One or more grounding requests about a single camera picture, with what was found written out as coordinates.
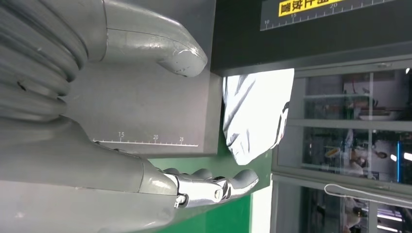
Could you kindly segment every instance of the black frame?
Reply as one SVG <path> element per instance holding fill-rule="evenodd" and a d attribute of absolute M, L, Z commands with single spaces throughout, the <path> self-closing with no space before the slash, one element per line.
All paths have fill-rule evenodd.
<path fill-rule="evenodd" d="M 261 0 L 217 1 L 213 72 L 239 75 L 412 53 L 411 0 L 262 32 L 261 5 Z"/>

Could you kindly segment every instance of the ribbed cable hose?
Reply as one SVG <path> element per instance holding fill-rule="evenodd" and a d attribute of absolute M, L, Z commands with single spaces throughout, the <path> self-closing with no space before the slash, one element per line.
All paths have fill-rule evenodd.
<path fill-rule="evenodd" d="M 0 117 L 48 121 L 87 62 L 76 33 L 41 0 L 0 1 Z"/>

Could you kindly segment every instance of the screw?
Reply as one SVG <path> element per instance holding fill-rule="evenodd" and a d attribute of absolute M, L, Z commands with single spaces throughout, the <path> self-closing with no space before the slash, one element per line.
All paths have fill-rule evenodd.
<path fill-rule="evenodd" d="M 185 201 L 186 201 L 186 197 L 185 197 L 185 196 L 179 195 L 179 196 L 177 196 L 177 198 L 176 198 L 176 202 L 179 203 L 179 204 L 183 204 L 183 203 L 185 203 Z"/>
<path fill-rule="evenodd" d="M 215 191 L 215 198 L 220 200 L 222 198 L 222 192 L 220 189 Z"/>

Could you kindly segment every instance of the glass display case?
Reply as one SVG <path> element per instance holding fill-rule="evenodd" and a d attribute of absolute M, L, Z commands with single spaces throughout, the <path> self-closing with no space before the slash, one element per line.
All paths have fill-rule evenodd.
<path fill-rule="evenodd" d="M 412 233 L 409 67 L 401 60 L 296 72 L 273 171 L 280 182 L 295 180 L 297 232 Z M 338 195 L 325 192 L 329 184 Z M 292 198 L 279 192 L 278 202 Z"/>

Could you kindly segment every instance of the glass window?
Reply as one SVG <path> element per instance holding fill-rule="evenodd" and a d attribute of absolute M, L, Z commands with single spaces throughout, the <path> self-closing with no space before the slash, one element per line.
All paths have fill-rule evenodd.
<path fill-rule="evenodd" d="M 412 232 L 410 209 L 330 196 L 323 190 L 292 184 L 280 183 L 278 187 L 276 232 Z"/>
<path fill-rule="evenodd" d="M 411 120 L 409 77 L 398 69 L 305 78 L 302 118 Z"/>
<path fill-rule="evenodd" d="M 410 73 L 398 69 L 295 79 L 288 117 L 412 120 Z M 278 150 L 279 166 L 412 184 L 412 132 L 287 125 Z"/>

